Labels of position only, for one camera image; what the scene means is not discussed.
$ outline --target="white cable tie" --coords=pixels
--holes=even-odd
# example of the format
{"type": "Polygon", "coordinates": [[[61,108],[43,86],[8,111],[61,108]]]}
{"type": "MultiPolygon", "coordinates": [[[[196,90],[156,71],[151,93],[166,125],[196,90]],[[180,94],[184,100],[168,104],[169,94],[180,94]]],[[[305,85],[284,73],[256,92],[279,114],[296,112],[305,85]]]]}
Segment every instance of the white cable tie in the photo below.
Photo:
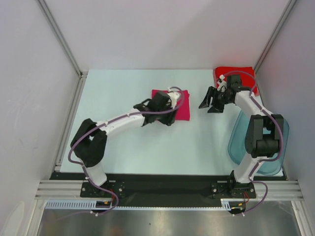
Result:
{"type": "Polygon", "coordinates": [[[223,81],[225,79],[225,76],[224,75],[220,75],[219,79],[223,81]]]}
{"type": "Polygon", "coordinates": [[[266,111],[265,109],[266,109],[266,108],[262,108],[262,107],[261,107],[261,112],[265,111],[266,113],[268,113],[268,115],[271,116],[271,114],[270,114],[268,111],[266,111]]]}

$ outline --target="red cloth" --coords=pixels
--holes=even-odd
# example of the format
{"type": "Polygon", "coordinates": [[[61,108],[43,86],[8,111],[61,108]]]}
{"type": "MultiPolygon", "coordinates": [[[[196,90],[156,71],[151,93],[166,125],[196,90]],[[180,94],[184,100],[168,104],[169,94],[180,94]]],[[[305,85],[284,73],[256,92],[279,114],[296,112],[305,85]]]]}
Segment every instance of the red cloth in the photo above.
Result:
{"type": "MultiPolygon", "coordinates": [[[[233,70],[240,70],[240,71],[244,71],[247,72],[249,74],[251,74],[252,76],[254,76],[255,78],[255,72],[253,70],[252,67],[229,67],[229,66],[220,66],[217,67],[216,69],[213,70],[213,78],[215,80],[215,87],[218,87],[218,78],[220,77],[220,75],[224,75],[229,71],[233,71],[233,70]]],[[[246,75],[244,73],[240,73],[240,72],[235,72],[233,73],[234,75],[241,75],[241,80],[242,80],[242,84],[243,86],[247,86],[252,88],[255,85],[255,81],[252,79],[252,77],[250,77],[249,75],[246,75]]],[[[257,87],[253,90],[255,95],[259,95],[259,92],[257,90],[257,87]]]]}
{"type": "MultiPolygon", "coordinates": [[[[152,90],[152,97],[160,90],[153,89],[152,90]]],[[[185,100],[182,106],[178,109],[176,115],[175,115],[175,120],[190,120],[190,109],[189,109],[189,93],[187,90],[184,90],[184,95],[185,95],[185,100]]]]}

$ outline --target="white wall panel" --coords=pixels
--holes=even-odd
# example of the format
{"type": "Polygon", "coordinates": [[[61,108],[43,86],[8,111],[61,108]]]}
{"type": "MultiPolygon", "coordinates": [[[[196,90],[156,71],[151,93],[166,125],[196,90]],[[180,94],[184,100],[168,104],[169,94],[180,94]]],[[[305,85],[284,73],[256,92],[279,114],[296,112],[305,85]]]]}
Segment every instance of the white wall panel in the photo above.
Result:
{"type": "Polygon", "coordinates": [[[25,203],[22,228],[29,220],[78,79],[36,1],[2,1],[0,32],[1,232],[20,201],[25,203]]]}
{"type": "Polygon", "coordinates": [[[81,69],[254,66],[288,0],[47,0],[81,69]]]}
{"type": "Polygon", "coordinates": [[[259,70],[264,102],[290,126],[285,167],[315,219],[315,1],[299,1],[259,70]]]}

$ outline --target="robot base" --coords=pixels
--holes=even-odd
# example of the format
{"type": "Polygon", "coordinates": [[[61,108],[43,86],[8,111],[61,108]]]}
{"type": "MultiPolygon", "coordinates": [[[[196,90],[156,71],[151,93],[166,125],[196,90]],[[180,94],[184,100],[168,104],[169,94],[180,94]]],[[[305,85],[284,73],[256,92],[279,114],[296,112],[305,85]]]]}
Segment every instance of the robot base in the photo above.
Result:
{"type": "MultiPolygon", "coordinates": [[[[116,195],[119,198],[124,197],[124,189],[125,189],[124,182],[107,181],[101,187],[113,191],[114,193],[116,193],[116,195]]],[[[99,190],[98,188],[95,188],[93,185],[91,185],[87,181],[82,184],[80,197],[81,198],[111,198],[112,195],[110,193],[99,190]]]]}
{"type": "Polygon", "coordinates": [[[245,192],[251,199],[256,198],[256,192],[253,183],[237,183],[232,171],[227,182],[217,181],[211,183],[211,192],[213,199],[234,198],[244,199],[245,192]]]}

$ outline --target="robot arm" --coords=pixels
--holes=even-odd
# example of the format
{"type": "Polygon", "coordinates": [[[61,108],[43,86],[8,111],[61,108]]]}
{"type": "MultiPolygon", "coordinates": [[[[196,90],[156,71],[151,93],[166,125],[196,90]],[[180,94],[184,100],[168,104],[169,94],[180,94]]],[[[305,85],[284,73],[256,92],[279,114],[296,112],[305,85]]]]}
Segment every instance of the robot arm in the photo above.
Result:
{"type": "Polygon", "coordinates": [[[231,173],[233,185],[247,184],[253,180],[254,174],[263,164],[262,160],[273,157],[280,150],[280,134],[272,120],[262,110],[270,114],[278,123],[283,132],[284,118],[272,114],[256,101],[250,88],[242,86],[239,75],[227,77],[226,82],[221,81],[218,88],[209,87],[208,92],[199,108],[210,105],[208,113],[222,113],[224,106],[234,103],[250,118],[245,138],[246,155],[241,164],[231,173]]]}
{"type": "Polygon", "coordinates": [[[169,93],[164,93],[160,91],[152,99],[147,99],[133,106],[133,109],[128,113],[114,118],[109,122],[93,122],[91,119],[84,120],[70,144],[71,147],[88,131],[105,124],[83,139],[74,149],[75,155],[85,165],[87,174],[91,180],[97,186],[101,186],[107,181],[101,161],[104,157],[108,137],[128,129],[142,127],[156,120],[170,126],[175,121],[177,110],[167,114],[162,114],[161,112],[174,109],[180,98],[181,94],[179,92],[170,91],[169,93]]]}

